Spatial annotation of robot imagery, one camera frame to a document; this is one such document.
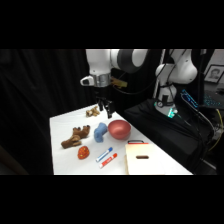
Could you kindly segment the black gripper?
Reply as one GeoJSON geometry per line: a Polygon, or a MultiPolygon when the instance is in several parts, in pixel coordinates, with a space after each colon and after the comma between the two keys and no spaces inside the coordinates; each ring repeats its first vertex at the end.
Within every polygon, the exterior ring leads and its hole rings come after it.
{"type": "Polygon", "coordinates": [[[112,118],[112,114],[114,112],[114,107],[113,107],[113,102],[110,101],[110,96],[111,96],[111,88],[109,86],[107,87],[95,87],[94,88],[96,100],[98,101],[98,106],[100,111],[103,111],[104,109],[104,103],[107,103],[107,115],[108,119],[112,118]]]}

